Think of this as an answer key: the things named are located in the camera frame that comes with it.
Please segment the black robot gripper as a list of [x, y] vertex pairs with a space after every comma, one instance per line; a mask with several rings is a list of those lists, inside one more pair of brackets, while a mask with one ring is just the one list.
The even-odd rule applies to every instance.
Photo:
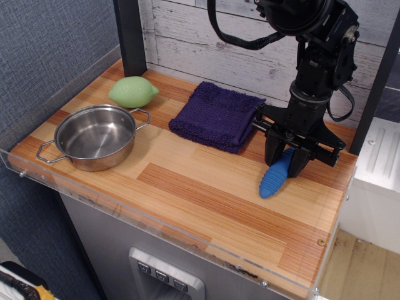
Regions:
[[268, 104], [256, 106], [253, 126], [265, 133], [264, 160], [272, 166], [286, 146], [294, 148], [288, 177], [296, 178], [310, 160], [317, 159], [335, 166], [345, 143], [331, 132], [323, 117], [332, 93], [309, 96], [298, 90], [290, 91], [286, 108]]

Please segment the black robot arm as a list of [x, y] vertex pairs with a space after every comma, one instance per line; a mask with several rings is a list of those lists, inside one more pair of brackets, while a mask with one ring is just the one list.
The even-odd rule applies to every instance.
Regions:
[[357, 69], [354, 49], [358, 15], [345, 1], [256, 1], [257, 10], [279, 37], [294, 36], [297, 75], [286, 108], [259, 104], [254, 126], [265, 132], [264, 160], [272, 166], [284, 148], [294, 149], [287, 175], [295, 178], [309, 161], [335, 166], [346, 145], [324, 123], [334, 91], [355, 104], [344, 87]]

